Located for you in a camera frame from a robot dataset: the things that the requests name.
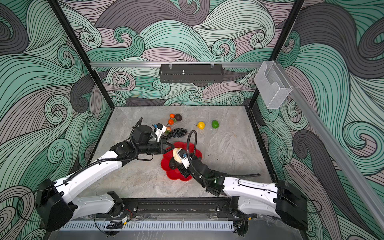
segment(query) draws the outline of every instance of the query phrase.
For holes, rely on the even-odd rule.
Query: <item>black metal frame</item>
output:
[[[272,180],[272,182],[277,183],[278,178],[277,178],[275,169],[273,167],[272,161],[269,157],[268,150],[266,149],[263,138],[260,134],[259,128],[256,125],[255,117],[253,116],[253,113],[248,106],[245,106],[245,111],[247,112],[249,121],[251,122],[253,132],[255,133],[257,143],[259,144],[259,148],[260,148],[260,151],[263,155],[265,165],[268,169],[269,175],[271,176],[271,180]]]
[[[283,30],[277,40],[277,43],[275,47],[273,48],[273,51],[271,53],[271,56],[269,57],[269,61],[275,61],[277,57],[279,56],[279,53],[288,38],[289,33],[291,32],[291,29],[293,27],[293,24],[295,23],[295,20],[297,18],[297,15],[299,15],[300,9],[303,6],[304,0],[296,0],[295,3],[292,6],[292,9],[288,15],[288,18],[285,21]],[[253,108],[257,97],[259,96],[259,91],[256,89],[256,91],[253,93],[253,96],[251,98],[251,101],[249,102],[248,107]]]
[[[111,97],[109,96],[107,90],[105,89],[103,82],[101,81],[99,75],[96,71],[94,71],[90,65],[90,59],[88,58],[88,55],[85,53],[83,47],[80,44],[80,41],[76,37],[76,34],[74,33],[67,17],[65,16],[63,10],[61,9],[59,3],[57,0],[47,0],[49,5],[51,6],[53,12],[55,13],[57,19],[59,20],[61,26],[63,27],[64,31],[67,33],[68,38],[72,42],[76,52],[80,56],[81,60],[83,61],[84,65],[86,66],[89,74],[91,75],[93,81],[96,83],[97,87],[101,91],[101,94],[104,96],[105,100],[107,101],[109,107],[113,110],[114,104],[112,102]]]
[[[114,104],[112,102],[112,99],[110,98],[108,92],[106,91],[105,87],[103,86],[103,83],[102,83],[99,75],[97,74],[96,71],[94,71],[92,69],[92,67],[90,65],[90,60],[89,60],[86,52],[82,48],[79,39],[76,37],[76,35],[75,35],[75,33],[74,33],[74,31],[73,31],[73,29],[72,29],[68,19],[64,15],[64,12],[62,11],[58,1],[57,0],[48,0],[48,3],[51,6],[52,10],[54,11],[54,13],[55,13],[56,17],[58,18],[59,22],[61,23],[62,27],[64,28],[65,32],[67,33],[69,39],[73,43],[75,50],[79,54],[81,60],[85,64],[85,66],[87,67],[87,69],[88,69],[90,75],[92,76],[93,80],[95,81],[96,85],[100,89],[102,95],[106,99],[108,105],[112,109],[111,114],[110,114],[110,116],[109,116],[109,118],[108,118],[108,120],[106,122],[106,123],[108,123],[109,119],[110,119],[110,117],[111,117],[111,115],[113,113],[113,110],[114,110]],[[286,39],[287,39],[291,29],[292,29],[292,26],[293,26],[293,24],[294,24],[294,22],[296,20],[296,17],[299,14],[299,11],[300,11],[303,3],[304,3],[304,0],[296,0],[295,3],[293,4],[291,12],[290,12],[290,14],[289,14],[285,24],[284,24],[283,31],[281,32],[281,34],[280,34],[280,36],[278,38],[278,41],[276,43],[276,46],[273,49],[272,54],[271,54],[271,56],[269,58],[270,61],[277,59],[278,54],[281,51],[281,49],[283,47],[283,44],[285,43],[285,41],[286,41]],[[251,98],[251,100],[250,100],[250,102],[249,102],[249,104],[247,106],[244,106],[244,107],[245,107],[245,110],[247,112],[249,121],[250,121],[250,123],[252,125],[253,131],[255,133],[255,136],[256,136],[257,142],[259,144],[261,153],[263,154],[263,157],[264,157],[267,169],[269,171],[269,174],[271,176],[271,179],[272,179],[273,182],[276,183],[277,180],[278,180],[276,172],[275,172],[275,170],[273,168],[273,165],[272,165],[272,162],[270,160],[268,151],[267,151],[267,149],[265,147],[264,141],[263,141],[263,139],[261,137],[261,134],[259,132],[259,129],[258,129],[257,125],[256,125],[255,117],[254,117],[254,115],[252,113],[252,108],[255,105],[256,99],[257,99],[258,96],[259,96],[259,90],[256,89],[254,94],[253,94],[253,96],[252,96],[252,98]],[[105,131],[106,126],[107,126],[107,124],[104,126],[104,128],[102,130],[102,133],[101,133],[101,135],[100,135],[100,137],[98,139],[98,143],[99,143],[99,141],[101,139],[101,136],[103,135],[103,133]],[[92,159],[92,157],[94,155],[96,147],[95,147],[95,149],[93,150],[93,152],[92,152],[92,154],[90,156],[90,160]]]
[[[110,112],[110,114],[109,114],[109,116],[108,116],[108,119],[107,119],[107,121],[105,122],[103,129],[101,130],[101,133],[100,133],[99,138],[97,139],[96,145],[95,145],[95,147],[93,148],[93,150],[92,150],[92,152],[91,152],[91,155],[89,156],[89,159],[88,159],[87,164],[89,164],[89,163],[92,161],[92,158],[93,158],[93,156],[94,156],[94,154],[95,154],[95,152],[96,152],[96,149],[97,149],[97,147],[98,147],[98,145],[99,145],[99,143],[100,143],[101,137],[103,136],[104,131],[105,131],[105,129],[107,128],[107,125],[108,125],[108,123],[109,123],[109,120],[111,119],[111,116],[112,116],[114,110],[115,110],[114,108],[111,109],[111,112]]]
[[[144,219],[148,214],[206,214],[208,218],[226,218],[229,221],[239,221],[243,218],[231,214],[231,197],[162,197],[162,198],[121,198],[124,209],[132,212],[132,217]],[[106,220],[123,219],[130,215],[129,211],[118,218],[109,214],[96,214],[97,218]],[[244,218],[255,218],[257,214],[245,215]]]
[[[269,61],[275,61],[277,59],[277,57],[279,56],[279,53],[280,53],[286,39],[288,38],[289,33],[291,32],[291,29],[292,29],[293,24],[295,23],[295,20],[296,20],[299,12],[301,10],[301,7],[303,6],[303,3],[304,3],[304,0],[296,0],[294,2],[292,9],[289,13],[289,16],[288,16],[288,18],[284,24],[283,31],[281,32],[281,34],[277,40],[276,46],[274,47],[274,49],[272,51],[272,54],[269,58]],[[266,164],[267,169],[269,171],[269,174],[271,175],[271,179],[273,182],[277,182],[278,178],[277,178],[276,172],[273,168],[272,161],[269,157],[268,151],[267,151],[265,144],[264,144],[264,141],[261,137],[259,128],[256,125],[255,117],[252,113],[252,108],[255,105],[259,94],[260,94],[259,90],[256,89],[252,95],[252,98],[251,98],[251,101],[249,102],[249,105],[245,106],[245,110],[247,111],[249,121],[251,122],[253,131],[255,132],[257,142],[259,144],[261,153],[263,154],[264,161],[265,161],[265,164]]]

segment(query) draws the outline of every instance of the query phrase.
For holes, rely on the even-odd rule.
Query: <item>clear acrylic holder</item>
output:
[[[264,61],[255,76],[255,84],[267,109],[278,109],[292,91],[284,68],[274,61]]]

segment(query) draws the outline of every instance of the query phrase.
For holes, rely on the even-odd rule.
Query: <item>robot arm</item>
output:
[[[149,131],[150,128],[147,127],[145,125],[136,127],[130,142],[119,142],[98,161],[110,158],[129,158],[135,154],[132,145],[135,143],[139,153],[164,154],[174,149],[174,146],[167,143],[165,139],[160,139],[161,134],[165,131],[163,125],[154,125],[156,141],[150,141],[153,131]],[[176,166],[185,177],[192,175],[206,188],[207,192],[215,196],[222,194],[232,197],[231,214],[234,217],[244,219],[255,214],[265,214],[281,218],[288,225],[298,229],[306,230],[308,227],[305,210],[307,209],[306,197],[289,183],[280,181],[278,184],[264,184],[236,177],[225,177],[226,173],[210,170],[201,162],[201,158],[192,156],[192,160],[189,162],[186,160],[187,155],[183,149],[175,149],[174,157],[175,153],[178,155]],[[43,181],[39,185],[38,190],[40,191],[36,196],[36,210],[47,231],[57,230],[71,219],[85,215],[101,213],[118,217],[124,209],[124,204],[116,193],[108,192],[95,197],[78,197],[77,195],[101,177],[127,163],[128,161],[116,160],[98,164],[93,162],[91,167],[84,168],[73,176],[68,175],[55,182],[50,179]],[[217,180],[207,180],[209,178],[217,178]]]

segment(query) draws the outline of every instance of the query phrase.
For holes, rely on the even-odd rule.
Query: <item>yellow fruit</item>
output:
[[[199,123],[197,124],[197,127],[200,128],[200,129],[204,129],[204,128],[205,128],[205,123],[203,123],[203,122],[199,122]]]

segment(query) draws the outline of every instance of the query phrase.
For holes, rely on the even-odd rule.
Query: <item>wave-patterned wallpaper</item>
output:
[[[60,0],[91,61],[268,60],[294,0]],[[315,4],[321,0],[312,0]],[[258,69],[223,83],[161,83],[159,69],[99,68],[117,106],[248,105]]]
[[[46,0],[0,3],[0,239],[43,239],[16,202],[84,166],[111,109]],[[38,221],[35,196],[20,199]]]
[[[384,200],[383,33],[383,0],[327,0],[300,11],[278,62]],[[384,239],[295,100],[288,96],[277,110],[261,97],[257,104],[278,177],[323,205],[309,214],[308,237]]]

